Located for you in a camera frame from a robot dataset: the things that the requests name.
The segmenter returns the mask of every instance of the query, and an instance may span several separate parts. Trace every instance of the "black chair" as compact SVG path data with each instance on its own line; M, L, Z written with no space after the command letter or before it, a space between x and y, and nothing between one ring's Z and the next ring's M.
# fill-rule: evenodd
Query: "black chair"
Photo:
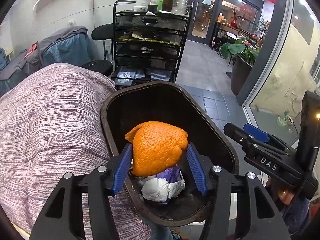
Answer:
M81 67L110 76L113 72L113 24L105 24L95 28L91 38L95 41L103 41L104 59L88 62ZM107 60L106 40L111 40L111 61Z

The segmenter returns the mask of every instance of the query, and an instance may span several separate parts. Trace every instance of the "black robotic device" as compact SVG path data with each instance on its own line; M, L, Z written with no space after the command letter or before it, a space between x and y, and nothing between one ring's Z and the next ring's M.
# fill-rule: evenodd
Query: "black robotic device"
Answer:
M312 169L320 145L319 97L307 91L302 106L297 151L275 136L262 134L260 130L245 129L250 130L248 133L228 123L224 131L243 146L248 163L295 190L295 199L298 195L310 199L318 187L318 182L312 177ZM245 176L230 174L222 167L212 165L209 157L200 155L192 143L184 154L187 155L197 189L203 195L212 195L210 214L201 240L227 238L232 192L238 193L235 239L290 239L282 214L254 173L249 172ZM127 144L121 155L110 158L107 165L96 168L90 174L64 174L40 212L30 240L85 239L83 192L88 193L93 239L119 239L108 196L114 196L122 189L131 159L132 145Z

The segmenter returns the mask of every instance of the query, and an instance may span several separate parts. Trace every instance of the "blue tile floor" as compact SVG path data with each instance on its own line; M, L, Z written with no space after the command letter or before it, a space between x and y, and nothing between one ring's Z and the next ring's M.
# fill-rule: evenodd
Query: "blue tile floor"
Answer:
M228 122L241 128L247 123L244 111L242 107L238 105L235 96L185 85L180 86L194 98L222 133L223 127ZM238 154L239 175L244 175L249 171L254 172L256 175L260 175L260 171L257 168L244 161L245 153L240 144L229 137L227 137L227 139L231 142Z

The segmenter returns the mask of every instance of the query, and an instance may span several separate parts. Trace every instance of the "blue gripper pad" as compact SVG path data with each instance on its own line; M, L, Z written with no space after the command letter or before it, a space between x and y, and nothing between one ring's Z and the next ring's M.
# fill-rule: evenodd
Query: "blue gripper pad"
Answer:
M243 130L261 142L268 143L270 141L268 134L249 123L244 125Z
M193 175L193 179L195 180L197 189L204 196L208 192L208 188L205 182L205 174L201 167L201 164L199 163L198 157L190 144L188 144L186 156L187 156L187 160Z
M118 168L114 174L113 187L111 188L114 195L117 195L122 190L124 180L127 177L132 161L132 144L130 144L125 150L123 157L118 165Z

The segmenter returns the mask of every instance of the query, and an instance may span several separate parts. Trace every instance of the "dark door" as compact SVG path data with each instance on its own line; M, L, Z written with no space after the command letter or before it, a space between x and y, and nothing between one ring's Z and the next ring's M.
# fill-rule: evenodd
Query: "dark door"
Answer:
M193 5L191 24L187 39L209 44L213 31L215 18L218 17L217 8L219 0L189 0Z

